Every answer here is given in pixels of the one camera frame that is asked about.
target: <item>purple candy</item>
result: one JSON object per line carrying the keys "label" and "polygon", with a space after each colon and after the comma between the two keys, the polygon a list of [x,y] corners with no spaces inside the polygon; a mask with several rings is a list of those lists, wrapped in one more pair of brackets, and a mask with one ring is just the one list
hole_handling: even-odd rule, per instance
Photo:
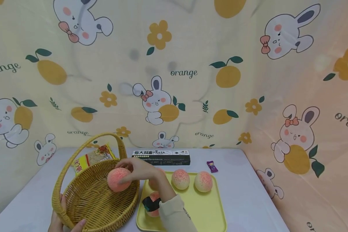
{"label": "purple candy", "polygon": [[207,161],[206,163],[208,164],[211,173],[218,172],[218,169],[214,165],[214,161]]}

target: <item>fabric backdrop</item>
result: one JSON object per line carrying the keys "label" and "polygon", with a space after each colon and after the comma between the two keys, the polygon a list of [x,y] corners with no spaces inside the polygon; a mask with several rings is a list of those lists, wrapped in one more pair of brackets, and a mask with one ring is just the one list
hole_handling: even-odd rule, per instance
{"label": "fabric backdrop", "polygon": [[0,0],[0,212],[106,131],[243,149],[292,232],[348,231],[348,0]]}

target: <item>sleeve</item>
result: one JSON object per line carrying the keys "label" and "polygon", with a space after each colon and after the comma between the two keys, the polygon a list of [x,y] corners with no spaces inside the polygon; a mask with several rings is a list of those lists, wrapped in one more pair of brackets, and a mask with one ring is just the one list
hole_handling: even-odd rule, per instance
{"label": "sleeve", "polygon": [[160,202],[159,213],[167,232],[198,232],[179,195],[165,203]]}

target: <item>pink speckled bun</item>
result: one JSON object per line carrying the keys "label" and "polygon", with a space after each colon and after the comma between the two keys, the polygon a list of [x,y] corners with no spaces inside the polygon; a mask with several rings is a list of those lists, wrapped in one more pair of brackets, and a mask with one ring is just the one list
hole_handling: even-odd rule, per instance
{"label": "pink speckled bun", "polygon": [[[155,200],[160,198],[159,192],[158,191],[154,191],[153,193],[150,194],[150,198],[154,202]],[[155,211],[152,211],[152,212],[148,212],[147,210],[145,210],[145,211],[146,211],[147,215],[149,215],[150,217],[156,218],[156,217],[160,216],[158,209],[155,210]]]}
{"label": "pink speckled bun", "polygon": [[112,171],[110,171],[110,173],[108,173],[108,176],[107,176],[107,183],[110,189],[114,191],[115,193],[126,190],[130,186],[131,181],[122,185],[118,183],[123,177],[129,174],[130,174],[130,171],[125,168],[112,169]]}
{"label": "pink speckled bun", "polygon": [[189,175],[183,169],[178,169],[171,176],[171,181],[177,189],[185,190],[189,186]]}
{"label": "pink speckled bun", "polygon": [[213,179],[206,171],[199,172],[195,177],[195,186],[198,191],[206,193],[213,187]]}
{"label": "pink speckled bun", "polygon": [[158,186],[157,186],[157,183],[156,183],[155,180],[149,180],[149,186],[150,186],[150,188],[151,188],[152,190],[154,190],[154,191],[159,190],[159,189],[158,189]]}

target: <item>bunny print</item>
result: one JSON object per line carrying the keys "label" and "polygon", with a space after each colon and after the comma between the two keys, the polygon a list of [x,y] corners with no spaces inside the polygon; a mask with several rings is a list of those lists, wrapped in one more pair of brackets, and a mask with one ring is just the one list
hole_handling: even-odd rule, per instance
{"label": "bunny print", "polygon": [[35,142],[35,150],[39,153],[37,156],[37,165],[42,166],[43,164],[47,163],[50,158],[53,157],[57,149],[57,146],[52,143],[53,139],[55,138],[56,137],[54,136],[54,134],[47,134],[45,136],[44,146],[39,140]]}
{"label": "bunny print", "polygon": [[113,30],[111,20],[106,17],[94,19],[89,11],[97,0],[54,0],[54,12],[60,21],[58,26],[67,33],[73,43],[91,45],[98,33],[109,36]]}
{"label": "bunny print", "polygon": [[159,132],[159,139],[155,140],[152,145],[157,148],[173,148],[174,142],[178,142],[179,137],[173,136],[170,139],[166,139],[165,132]]}
{"label": "bunny print", "polygon": [[152,90],[145,90],[142,84],[136,83],[133,86],[133,94],[141,97],[143,108],[148,112],[146,121],[153,125],[160,125],[164,121],[160,118],[159,109],[163,105],[171,104],[169,93],[161,90],[162,80],[159,76],[154,76],[151,80]]}
{"label": "bunny print", "polygon": [[262,54],[273,60],[288,54],[292,49],[303,52],[313,44],[310,35],[300,36],[299,28],[310,24],[320,13],[321,5],[315,4],[303,10],[297,17],[280,14],[269,20],[265,35],[260,38]]}
{"label": "bunny print", "polygon": [[270,168],[267,168],[265,172],[257,170],[256,174],[258,175],[270,198],[273,198],[275,195],[277,195],[280,199],[284,198],[284,191],[282,191],[279,186],[275,186],[272,182],[275,174]]}
{"label": "bunny print", "polygon": [[20,124],[15,124],[15,110],[17,106],[8,98],[0,99],[0,135],[6,139],[8,148],[17,147],[28,138],[28,130],[22,129]]}
{"label": "bunny print", "polygon": [[285,155],[290,152],[291,145],[298,145],[307,151],[314,142],[311,125],[320,115],[317,107],[307,108],[301,119],[296,117],[296,106],[288,105],[282,115],[286,118],[280,130],[280,140],[271,144],[277,162],[282,163]]}

